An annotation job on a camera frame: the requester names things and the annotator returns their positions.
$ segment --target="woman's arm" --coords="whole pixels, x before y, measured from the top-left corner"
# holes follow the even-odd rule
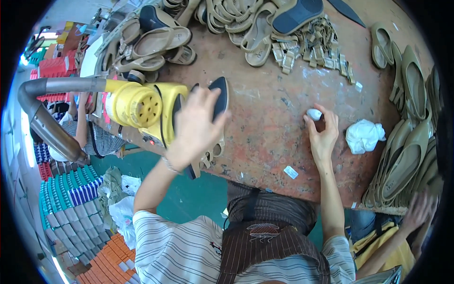
[[[309,139],[314,162],[320,174],[320,208],[323,243],[335,235],[344,235],[344,208],[341,195],[334,178],[331,153],[339,135],[339,117],[323,106],[315,104],[316,109],[323,113],[325,130],[318,132],[314,121],[307,115],[304,120],[309,126]]]
[[[433,207],[434,198],[429,196],[428,191],[416,193],[405,214],[402,226],[386,242],[384,242],[356,273],[356,280],[375,274],[385,264],[390,254],[403,242],[408,235],[419,228],[429,216]]]
[[[134,213],[140,210],[156,213],[156,208],[176,176],[170,167],[180,172],[215,145],[230,117],[227,111],[212,122],[214,105],[220,93],[219,89],[210,91],[198,88],[189,95],[186,105],[176,115],[175,140],[164,154],[170,166],[161,159],[145,177],[134,198]]]
[[[75,139],[81,148],[87,144],[87,120],[85,119],[85,105],[87,104],[88,93],[82,92],[79,97],[79,108],[77,109],[77,129]]]

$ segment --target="wooden table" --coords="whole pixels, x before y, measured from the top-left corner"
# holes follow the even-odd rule
[[[410,45],[417,54],[424,77],[433,59],[421,34],[405,12],[392,0],[351,0],[352,7],[370,27],[381,21],[390,31],[401,52]],[[320,201],[320,178],[312,159],[308,130],[302,116],[314,103],[334,110],[339,116],[340,135],[332,154],[334,173],[345,207],[360,208],[360,198],[377,169],[384,142],[373,152],[352,155],[345,130],[360,119],[381,123],[387,135],[400,120],[388,97],[395,70],[379,70],[371,59],[370,30],[339,14],[324,1],[325,13],[339,36],[340,52],[352,63],[355,79],[362,85],[350,85],[337,70],[308,66],[295,61],[290,75],[281,73],[271,54],[266,64],[254,68],[247,64],[244,52],[235,47],[227,34],[213,35],[206,27],[193,23],[190,46],[198,54],[191,66],[166,64],[159,81],[175,81],[191,87],[208,85],[225,76],[230,84],[232,119],[225,128],[224,155],[212,162],[212,174],[240,183],[270,189],[301,199]],[[96,124],[118,134],[118,124]],[[143,142],[132,127],[123,127],[122,137],[146,150],[162,154],[163,148]],[[292,179],[283,170],[291,166],[298,176]],[[405,209],[384,212],[402,214]]]

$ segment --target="striped shirt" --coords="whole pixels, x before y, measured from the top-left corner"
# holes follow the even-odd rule
[[[216,283],[220,275],[222,229],[206,216],[176,224],[159,215],[139,211],[133,216],[136,231],[135,267],[140,280],[148,283]],[[323,246],[330,264],[331,283],[351,283],[355,266],[348,241],[334,236]],[[294,255],[252,265],[236,276],[235,283],[318,283],[310,259]]]

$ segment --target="green floor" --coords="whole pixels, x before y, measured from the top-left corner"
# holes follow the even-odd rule
[[[96,173],[103,175],[110,166],[116,166],[122,174],[139,177],[142,180],[159,160],[159,156],[143,151],[130,154],[123,159],[108,155],[103,159],[91,156],[91,165]],[[200,178],[190,180],[179,175],[170,185],[166,197],[158,206],[158,214],[176,223],[185,223],[205,215],[221,227],[224,224],[221,212],[227,204],[227,183],[225,179],[202,172]],[[318,249],[322,246],[320,216],[309,238]]]

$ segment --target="white plastic bag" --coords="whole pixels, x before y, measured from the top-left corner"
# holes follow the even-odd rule
[[[386,141],[385,130],[380,123],[373,123],[368,120],[360,120],[347,128],[345,137],[351,153],[364,154],[375,149],[377,142]]]
[[[136,192],[142,184],[140,178],[135,178],[130,175],[121,176],[121,190],[129,195],[136,196]]]
[[[136,231],[133,225],[134,197],[128,196],[109,206],[109,214],[117,224],[118,232],[124,237],[129,249],[136,248]]]

